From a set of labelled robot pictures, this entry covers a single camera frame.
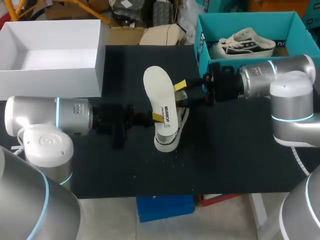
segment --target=teal box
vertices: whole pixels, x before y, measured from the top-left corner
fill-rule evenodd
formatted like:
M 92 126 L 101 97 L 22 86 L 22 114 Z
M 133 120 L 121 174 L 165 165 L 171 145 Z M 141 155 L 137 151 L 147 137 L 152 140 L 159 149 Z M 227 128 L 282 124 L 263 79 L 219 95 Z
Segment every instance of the teal box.
M 237 0 L 196 0 L 204 6 L 206 13 L 229 13 L 236 6 Z
M 320 26 L 320 0 L 310 0 L 302 18 L 307 29 Z
M 220 62 L 222 68 L 232 67 L 237 72 L 243 65 L 285 58 L 210 59 L 209 47 L 213 43 L 248 27 L 261 37 L 275 41 L 277 46 L 285 46 L 289 56 L 307 54 L 319 66 L 320 49 L 296 12 L 207 13 L 198 16 L 194 42 L 200 76 L 208 71 L 209 64 L 216 62 Z

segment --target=white cardboard box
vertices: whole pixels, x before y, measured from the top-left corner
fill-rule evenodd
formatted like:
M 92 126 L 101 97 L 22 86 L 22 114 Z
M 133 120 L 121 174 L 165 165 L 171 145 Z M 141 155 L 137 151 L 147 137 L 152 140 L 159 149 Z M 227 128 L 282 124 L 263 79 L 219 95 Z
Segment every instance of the white cardboard box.
M 6 22 L 0 31 L 0 100 L 101 97 L 106 34 L 100 20 Z

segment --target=black table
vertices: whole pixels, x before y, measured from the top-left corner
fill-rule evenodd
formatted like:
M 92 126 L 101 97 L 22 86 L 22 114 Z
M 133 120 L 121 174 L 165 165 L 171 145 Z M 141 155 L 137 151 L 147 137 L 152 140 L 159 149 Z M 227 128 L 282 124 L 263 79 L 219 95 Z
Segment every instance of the black table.
M 90 101 L 151 110 L 143 74 L 153 65 L 165 69 L 173 83 L 198 77 L 193 46 L 107 46 L 103 96 Z M 198 94 L 201 89 L 188 92 Z M 5 104 L 0 102 L 0 145 L 10 149 L 17 140 L 6 133 Z M 273 139 L 267 98 L 192 109 L 179 146 L 170 153 L 157 151 L 154 135 L 154 127 L 134 127 L 123 150 L 112 150 L 104 135 L 73 137 L 74 194 L 82 199 L 288 192 L 305 177 L 291 149 Z M 310 172 L 320 164 L 319 149 L 298 154 Z

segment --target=black and white sneaker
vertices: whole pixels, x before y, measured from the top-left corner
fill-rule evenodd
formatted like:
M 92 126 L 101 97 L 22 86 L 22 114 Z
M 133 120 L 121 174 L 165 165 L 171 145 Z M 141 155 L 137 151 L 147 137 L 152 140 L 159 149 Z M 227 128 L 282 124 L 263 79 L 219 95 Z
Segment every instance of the black and white sneaker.
M 259 36 L 251 27 L 245 28 L 229 38 L 221 38 L 210 49 L 212 59 L 269 58 L 276 43 Z

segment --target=white insole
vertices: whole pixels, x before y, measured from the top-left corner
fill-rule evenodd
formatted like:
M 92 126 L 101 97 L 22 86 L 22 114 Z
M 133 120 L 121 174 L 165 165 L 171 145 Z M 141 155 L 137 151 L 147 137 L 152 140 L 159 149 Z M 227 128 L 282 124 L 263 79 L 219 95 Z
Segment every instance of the white insole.
M 143 84 L 152 111 L 162 115 L 163 122 L 154 124 L 156 131 L 165 137 L 174 135 L 178 131 L 178 117 L 174 86 L 167 72 L 151 66 L 144 72 Z

